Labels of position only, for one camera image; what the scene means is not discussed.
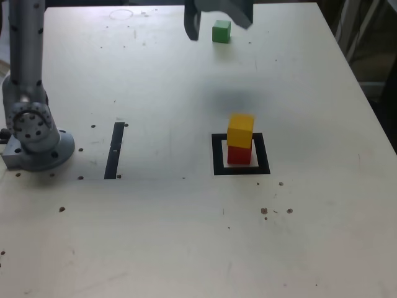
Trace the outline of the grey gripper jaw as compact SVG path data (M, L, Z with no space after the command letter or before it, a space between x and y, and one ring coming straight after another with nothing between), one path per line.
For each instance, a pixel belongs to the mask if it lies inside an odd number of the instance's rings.
M222 12L241 28L248 29L253 23L253 0L207 0L198 1L202 12Z
M184 3L184 28L190 40L199 39L201 12L194 0L185 0Z

